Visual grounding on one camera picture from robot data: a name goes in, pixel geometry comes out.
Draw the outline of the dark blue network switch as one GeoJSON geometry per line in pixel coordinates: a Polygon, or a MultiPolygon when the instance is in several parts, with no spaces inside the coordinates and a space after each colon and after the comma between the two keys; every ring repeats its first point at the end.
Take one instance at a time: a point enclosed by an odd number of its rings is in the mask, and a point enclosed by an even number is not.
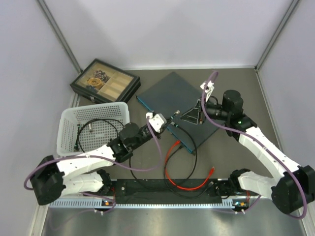
{"type": "MultiPolygon", "coordinates": [[[[194,88],[176,72],[171,72],[136,97],[148,111],[161,113],[168,118],[177,110],[183,114],[196,105],[197,100],[201,97],[201,91],[194,88]]],[[[169,125],[167,129],[181,141],[189,153],[195,153],[195,148],[203,144],[218,130],[208,121],[195,125],[176,116],[174,122],[183,130],[173,125],[169,125]]]]}

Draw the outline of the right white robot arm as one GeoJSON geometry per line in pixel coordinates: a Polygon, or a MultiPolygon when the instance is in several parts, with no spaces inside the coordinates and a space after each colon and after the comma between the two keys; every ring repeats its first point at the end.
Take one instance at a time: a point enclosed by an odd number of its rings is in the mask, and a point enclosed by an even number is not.
{"type": "Polygon", "coordinates": [[[237,195],[249,190],[270,199],[284,214],[306,207],[315,200],[315,171],[307,165],[301,166],[279,150],[262,133],[257,124],[244,114],[243,99],[236,90],[227,90],[222,103],[198,99],[196,105],[181,115],[181,119],[192,124],[203,124],[205,120],[224,125],[239,144],[246,147],[269,171],[271,177],[260,176],[248,169],[234,171],[229,178],[230,190],[237,195]]]}

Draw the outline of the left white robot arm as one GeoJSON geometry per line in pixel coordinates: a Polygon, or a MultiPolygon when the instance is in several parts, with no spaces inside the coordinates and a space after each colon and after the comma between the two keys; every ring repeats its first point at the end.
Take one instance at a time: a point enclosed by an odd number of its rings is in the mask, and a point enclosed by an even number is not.
{"type": "Polygon", "coordinates": [[[108,194],[112,184],[103,168],[122,167],[134,150],[150,139],[160,138],[169,123],[169,119],[163,118],[147,118],[143,127],[130,122],[115,139],[92,151],[61,159],[46,156],[27,177],[37,203],[44,206],[64,195],[81,192],[108,194]]]}

